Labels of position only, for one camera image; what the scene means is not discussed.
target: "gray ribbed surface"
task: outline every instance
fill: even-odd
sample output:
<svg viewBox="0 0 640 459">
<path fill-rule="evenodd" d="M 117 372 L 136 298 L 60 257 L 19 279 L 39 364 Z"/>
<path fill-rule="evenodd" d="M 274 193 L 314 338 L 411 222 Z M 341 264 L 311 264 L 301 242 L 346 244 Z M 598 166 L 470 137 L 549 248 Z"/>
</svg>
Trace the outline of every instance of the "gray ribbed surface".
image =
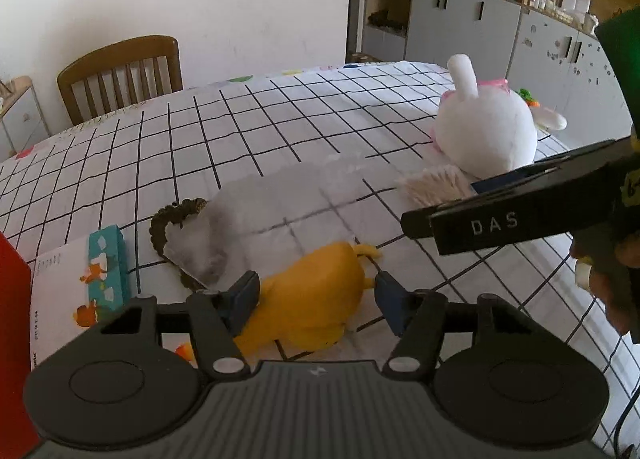
<svg viewBox="0 0 640 459">
<path fill-rule="evenodd" d="M 188 424 L 155 443 L 95 453 L 47 442 L 31 457 L 602 459 L 606 455 L 589 442 L 562 451 L 522 452 L 476 441 L 443 419 L 420 385 L 383 378 L 372 362 L 266 362 L 248 381 L 213 388 Z"/>
</svg>

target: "plush bunny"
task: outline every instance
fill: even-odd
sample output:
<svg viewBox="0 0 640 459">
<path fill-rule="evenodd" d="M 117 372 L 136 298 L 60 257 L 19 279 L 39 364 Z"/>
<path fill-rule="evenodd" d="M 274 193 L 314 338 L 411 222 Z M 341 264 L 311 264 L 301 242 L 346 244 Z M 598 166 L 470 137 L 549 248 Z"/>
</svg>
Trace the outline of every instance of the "plush bunny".
<svg viewBox="0 0 640 459">
<path fill-rule="evenodd" d="M 552 130 L 566 127 L 564 116 L 530 108 L 506 80 L 476 81 L 467 55 L 452 56 L 447 67 L 456 90 L 440 100 L 434 135 L 442 152 L 464 172 L 486 179 L 530 165 L 538 144 L 536 124 Z"/>
</svg>

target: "yellow duck toy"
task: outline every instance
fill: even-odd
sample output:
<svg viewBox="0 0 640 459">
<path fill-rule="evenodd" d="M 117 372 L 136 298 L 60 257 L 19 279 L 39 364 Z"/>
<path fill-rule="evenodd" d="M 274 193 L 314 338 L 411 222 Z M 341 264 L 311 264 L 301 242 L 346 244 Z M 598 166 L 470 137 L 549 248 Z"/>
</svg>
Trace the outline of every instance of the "yellow duck toy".
<svg viewBox="0 0 640 459">
<path fill-rule="evenodd" d="M 249 356 L 274 340 L 289 341 L 309 352 L 335 344 L 356 311 L 362 293 L 373 287 L 358 257 L 376 258 L 373 246 L 333 243 L 305 255 L 260 284 L 260 301 L 234 342 Z M 193 360 L 190 344 L 176 349 Z"/>
</svg>

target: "wooden chair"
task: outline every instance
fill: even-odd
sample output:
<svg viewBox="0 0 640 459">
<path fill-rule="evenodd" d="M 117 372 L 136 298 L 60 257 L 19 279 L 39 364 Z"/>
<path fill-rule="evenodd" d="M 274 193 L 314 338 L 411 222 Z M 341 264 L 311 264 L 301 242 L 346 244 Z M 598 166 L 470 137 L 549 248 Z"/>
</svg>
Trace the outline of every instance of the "wooden chair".
<svg viewBox="0 0 640 459">
<path fill-rule="evenodd" d="M 84 122 L 78 101 L 73 92 L 73 85 L 79 82 L 84 83 L 84 93 L 86 94 L 87 105 L 92 118 L 97 118 L 98 112 L 95 108 L 94 97 L 89 85 L 89 79 L 97 76 L 98 89 L 100 91 L 100 100 L 105 113 L 120 109 L 125 105 L 139 103 L 152 97 L 152 89 L 146 77 L 145 60 L 151 58 L 153 60 L 154 81 L 156 83 L 155 96 L 165 94 L 162 86 L 162 79 L 158 58 L 166 57 L 166 63 L 169 73 L 169 83 L 171 90 L 176 92 L 182 90 L 182 75 L 180 74 L 180 58 L 178 57 L 178 41 L 172 36 L 149 35 L 139 36 L 123 40 L 110 46 L 92 51 L 84 57 L 79 58 L 72 64 L 65 67 L 58 75 L 58 87 L 60 94 L 65 102 L 66 110 L 73 125 Z M 131 67 L 138 67 L 140 73 L 141 90 L 140 100 L 136 94 L 134 79 Z M 124 67 L 125 80 L 127 83 L 127 94 L 129 96 L 129 104 L 125 104 L 123 100 L 123 92 L 120 88 L 120 81 L 116 69 Z M 116 106 L 112 106 L 109 101 L 107 87 L 104 84 L 104 73 L 111 74 L 113 81 L 113 95 L 115 96 Z"/>
</svg>

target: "white tablecloth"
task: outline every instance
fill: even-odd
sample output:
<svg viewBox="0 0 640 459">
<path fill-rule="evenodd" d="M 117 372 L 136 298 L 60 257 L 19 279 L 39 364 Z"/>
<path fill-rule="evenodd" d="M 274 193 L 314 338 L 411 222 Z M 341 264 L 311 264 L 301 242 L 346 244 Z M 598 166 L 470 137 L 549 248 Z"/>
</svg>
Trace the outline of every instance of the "white tablecloth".
<svg viewBox="0 0 640 459">
<path fill-rule="evenodd" d="M 370 220 L 352 235 L 378 245 L 380 266 L 405 288 L 437 289 L 453 301 L 495 293 L 587 356 L 609 382 L 609 408 L 594 441 L 611 453 L 610 435 L 640 377 L 640 351 L 610 328 L 600 303 L 574 286 L 569 236 L 441 257 L 433 240 L 402 235 L 399 216 L 414 206 L 394 189 L 395 174 L 425 165 L 440 96 L 453 89 L 446 70 L 399 62 L 236 80 L 118 110 L 7 160 L 0 166 L 0 230 L 33 269 L 36 255 L 117 224 L 126 239 L 132 292 L 156 295 L 160 303 L 183 301 L 189 292 L 149 240 L 150 217 L 162 206 L 212 198 L 231 180 L 337 152 L 388 162 L 397 172 L 372 176 L 368 193 L 344 212 L 347 221 L 350 214 Z M 563 150 L 540 133 L 538 159 Z M 305 229 L 334 221 L 311 218 Z M 274 343 L 260 357 L 380 362 L 397 341 L 380 320 L 372 291 L 351 329 L 324 352 L 305 355 Z M 469 346 L 470 338 L 448 335 L 442 359 Z M 621 444 L 637 443 L 639 430 L 635 410 Z"/>
</svg>

